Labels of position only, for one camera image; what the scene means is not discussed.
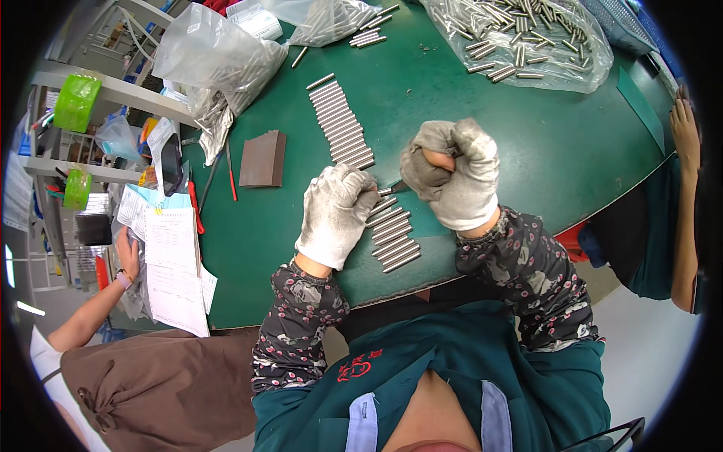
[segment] white cotton glove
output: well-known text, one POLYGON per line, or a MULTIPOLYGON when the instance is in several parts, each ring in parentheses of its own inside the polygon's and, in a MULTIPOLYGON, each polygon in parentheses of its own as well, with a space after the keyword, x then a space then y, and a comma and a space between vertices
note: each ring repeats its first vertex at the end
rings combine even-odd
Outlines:
POLYGON ((485 224, 497 208, 497 144, 472 118, 423 123, 402 151, 400 173, 419 199, 429 202, 440 223, 454 231, 485 224), (458 150, 461 155, 455 158, 455 171, 435 168, 432 173, 422 148, 447 155, 458 150), (440 171, 448 177, 441 177, 440 171))
POLYGON ((304 193, 304 221, 295 247, 319 264, 341 270, 380 196, 374 176, 343 163, 327 166, 304 193))

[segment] red embroidered logo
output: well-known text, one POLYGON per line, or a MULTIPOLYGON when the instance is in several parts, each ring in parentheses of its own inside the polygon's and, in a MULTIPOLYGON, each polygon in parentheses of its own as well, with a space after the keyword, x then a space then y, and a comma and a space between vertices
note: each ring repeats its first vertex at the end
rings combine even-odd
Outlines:
MULTIPOLYGON (((345 362, 339 367, 339 376, 336 378, 338 382, 349 381, 352 377, 361 377, 365 373, 372 369, 372 363, 369 361, 362 361, 365 354, 361 354, 351 360, 351 365, 345 362)), ((369 353, 369 359, 377 358, 382 356, 382 349, 377 351, 371 351, 369 353)))

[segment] green workbench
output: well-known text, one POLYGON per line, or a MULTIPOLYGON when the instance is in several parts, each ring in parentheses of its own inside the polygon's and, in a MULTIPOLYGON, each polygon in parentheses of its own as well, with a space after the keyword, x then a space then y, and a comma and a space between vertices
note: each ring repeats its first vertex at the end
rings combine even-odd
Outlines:
MULTIPOLYGON (((280 41, 292 30, 285 26, 280 41)), ((422 7, 402 3, 383 34, 386 42, 363 49, 350 48, 348 39, 310 48, 295 69, 291 62, 301 49, 292 47, 276 76, 236 119, 229 142, 236 181, 244 141, 279 129, 287 135, 283 186, 238 187, 239 201, 234 202, 226 159, 219 163, 202 212, 206 232, 200 236, 203 265, 218 277, 209 316, 214 327, 261 323, 273 297, 269 277, 294 255, 304 191, 311 178, 332 164, 305 87, 330 72, 364 127, 376 161, 367 171, 380 187, 399 180, 399 153, 423 121, 472 116, 499 148, 500 203, 543 216, 547 230, 555 233, 610 204, 663 161, 653 137, 617 91, 619 66, 663 123, 666 154, 674 149, 668 92, 659 78, 622 51, 615 50, 615 65, 603 86, 584 95, 493 85, 482 74, 467 74, 422 7), (420 43, 430 48, 426 55, 420 43)), ((192 135, 198 132, 184 133, 192 135)), ((184 157, 194 168, 200 195, 210 169, 202 167, 198 145, 185 146, 184 157)), ((401 201, 406 208, 412 204, 401 201)), ((429 208, 419 204, 414 204, 412 226, 433 219, 429 208)), ((422 257, 389 274, 371 256, 370 235, 365 231, 336 275, 353 307, 455 275, 450 233, 418 237, 422 257)))

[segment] wrist watch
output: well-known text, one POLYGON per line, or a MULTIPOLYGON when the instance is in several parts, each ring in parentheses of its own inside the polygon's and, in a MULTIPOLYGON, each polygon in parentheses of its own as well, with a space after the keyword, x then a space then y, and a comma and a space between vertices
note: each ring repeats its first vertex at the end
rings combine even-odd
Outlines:
POLYGON ((118 281, 121 281, 121 284, 123 284, 123 288, 125 290, 128 290, 131 284, 133 284, 133 281, 131 281, 130 278, 126 276, 126 273, 122 269, 119 270, 118 273, 116 273, 116 279, 118 281))

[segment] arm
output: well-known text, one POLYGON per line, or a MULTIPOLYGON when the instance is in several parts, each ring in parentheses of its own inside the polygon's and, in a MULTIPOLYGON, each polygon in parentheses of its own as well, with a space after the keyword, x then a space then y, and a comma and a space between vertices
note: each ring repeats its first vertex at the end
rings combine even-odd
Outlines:
MULTIPOLYGON (((124 227, 118 234, 116 251, 126 277, 133 282, 138 275, 138 242, 134 240, 132 246, 129 244, 127 229, 124 227)), ((125 288, 122 282, 116 279, 108 287, 93 295, 67 322, 50 333, 48 336, 50 345, 57 351, 65 352, 87 344, 108 317, 113 306, 121 299, 123 292, 125 288)))
POLYGON ((495 141, 473 119, 425 122, 401 156, 404 181, 442 225, 457 231, 457 270, 503 287, 504 300, 521 318, 524 346, 554 351, 596 338, 585 283, 565 248, 540 217, 500 212, 499 167, 495 141), (462 155, 454 158, 450 147, 462 155), (427 151, 437 153, 433 160, 427 151), (428 165, 452 172, 430 177, 428 165))
POLYGON ((698 168, 701 165, 701 144, 696 121, 687 100, 677 98, 670 112, 670 127, 680 158, 680 199, 675 228, 675 257, 670 296, 675 306, 686 312, 693 310, 693 290, 698 272, 694 213, 698 168))
POLYGON ((503 207, 491 230, 471 239, 460 234, 458 246, 460 273, 504 288, 528 349, 554 351, 597 337, 585 281, 540 217, 503 207))
POLYGON ((341 164, 325 168, 304 193, 299 254, 271 276, 275 298, 252 353, 254 392, 313 385, 324 374, 321 340, 349 313, 332 268, 343 268, 362 236, 380 199, 375 188, 371 174, 341 164))

